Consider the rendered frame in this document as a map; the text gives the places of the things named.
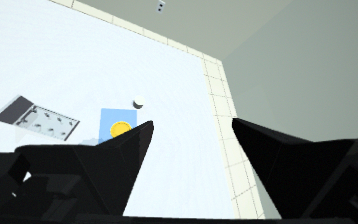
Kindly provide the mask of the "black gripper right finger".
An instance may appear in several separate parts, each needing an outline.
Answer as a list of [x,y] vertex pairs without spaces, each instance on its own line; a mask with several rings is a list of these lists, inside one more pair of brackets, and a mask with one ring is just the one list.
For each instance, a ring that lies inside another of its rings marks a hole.
[[282,219],[312,219],[347,166],[358,161],[358,139],[313,142],[240,118],[232,129]]

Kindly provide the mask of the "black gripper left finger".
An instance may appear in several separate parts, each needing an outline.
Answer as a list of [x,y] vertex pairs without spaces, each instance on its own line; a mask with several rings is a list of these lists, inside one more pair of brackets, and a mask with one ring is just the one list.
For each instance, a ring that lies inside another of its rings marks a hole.
[[146,121],[95,146],[33,144],[15,147],[31,164],[32,174],[75,174],[88,186],[104,214],[123,216],[152,140]]

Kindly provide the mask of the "yellow plate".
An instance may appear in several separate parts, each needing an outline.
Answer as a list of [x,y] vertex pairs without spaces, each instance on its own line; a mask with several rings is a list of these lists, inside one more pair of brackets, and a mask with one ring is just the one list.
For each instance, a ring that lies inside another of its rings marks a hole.
[[113,138],[131,129],[131,126],[123,121],[116,122],[112,126],[113,127],[111,128],[111,135],[113,136]]

